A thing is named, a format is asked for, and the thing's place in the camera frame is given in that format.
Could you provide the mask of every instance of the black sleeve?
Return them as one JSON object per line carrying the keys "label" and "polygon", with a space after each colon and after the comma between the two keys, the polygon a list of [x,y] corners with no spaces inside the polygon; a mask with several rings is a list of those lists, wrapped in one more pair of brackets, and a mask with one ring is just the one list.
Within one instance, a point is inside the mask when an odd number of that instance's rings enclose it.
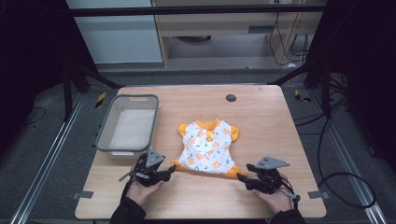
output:
{"label": "black sleeve", "polygon": [[145,216],[146,212],[139,204],[124,197],[111,216],[110,224],[136,224],[140,223]]}
{"label": "black sleeve", "polygon": [[272,220],[271,224],[306,224],[305,219],[298,210],[291,209],[286,212],[279,212]]}

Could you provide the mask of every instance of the white cabinet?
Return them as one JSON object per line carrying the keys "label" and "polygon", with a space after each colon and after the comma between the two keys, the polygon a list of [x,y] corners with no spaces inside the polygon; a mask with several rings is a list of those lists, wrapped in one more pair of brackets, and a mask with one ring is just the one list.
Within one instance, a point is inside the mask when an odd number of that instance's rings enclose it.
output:
{"label": "white cabinet", "polygon": [[[149,0],[67,0],[70,8],[151,7]],[[75,17],[98,67],[162,63],[153,16]]]}

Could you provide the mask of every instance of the baby garment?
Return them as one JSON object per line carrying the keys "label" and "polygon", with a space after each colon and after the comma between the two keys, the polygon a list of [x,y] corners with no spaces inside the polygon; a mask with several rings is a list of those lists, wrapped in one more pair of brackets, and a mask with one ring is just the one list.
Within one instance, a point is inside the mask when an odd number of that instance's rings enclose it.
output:
{"label": "baby garment", "polygon": [[180,124],[178,132],[183,137],[184,145],[180,157],[172,161],[178,170],[228,177],[244,174],[230,155],[230,144],[238,137],[238,128],[220,119],[207,122],[196,120],[191,124]]}

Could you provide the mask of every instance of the plastic bin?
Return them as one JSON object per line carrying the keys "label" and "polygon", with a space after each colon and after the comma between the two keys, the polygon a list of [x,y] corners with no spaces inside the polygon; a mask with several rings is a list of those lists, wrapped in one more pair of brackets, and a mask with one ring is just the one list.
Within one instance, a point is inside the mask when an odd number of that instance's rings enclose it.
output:
{"label": "plastic bin", "polygon": [[136,160],[154,141],[159,99],[156,95],[114,97],[96,139],[110,159]]}

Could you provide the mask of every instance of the human hand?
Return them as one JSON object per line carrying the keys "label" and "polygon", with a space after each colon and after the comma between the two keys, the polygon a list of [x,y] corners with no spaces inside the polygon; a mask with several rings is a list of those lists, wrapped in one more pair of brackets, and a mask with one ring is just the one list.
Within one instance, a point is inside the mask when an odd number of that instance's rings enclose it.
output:
{"label": "human hand", "polygon": [[145,187],[136,180],[131,184],[125,196],[134,200],[140,206],[143,206],[143,204],[145,204],[145,202],[148,200],[149,196],[155,191],[159,190],[163,183],[164,181],[162,180],[156,185]]}
{"label": "human hand", "polygon": [[286,196],[282,191],[287,190],[285,187],[281,187],[273,194],[265,194],[256,189],[253,190],[253,194],[265,201],[274,214],[278,214],[283,211],[286,212],[292,209],[291,198]]}

